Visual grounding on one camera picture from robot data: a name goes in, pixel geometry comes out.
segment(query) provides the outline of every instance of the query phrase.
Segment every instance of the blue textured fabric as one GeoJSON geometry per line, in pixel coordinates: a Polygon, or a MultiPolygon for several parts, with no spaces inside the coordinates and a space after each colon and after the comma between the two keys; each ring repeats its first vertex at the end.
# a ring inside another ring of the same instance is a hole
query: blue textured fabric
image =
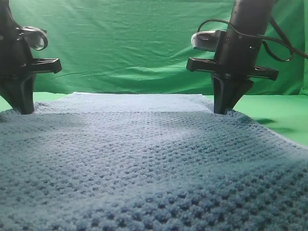
{"type": "Polygon", "coordinates": [[[308,230],[308,148],[212,111],[74,93],[0,113],[0,230],[308,230]]]}

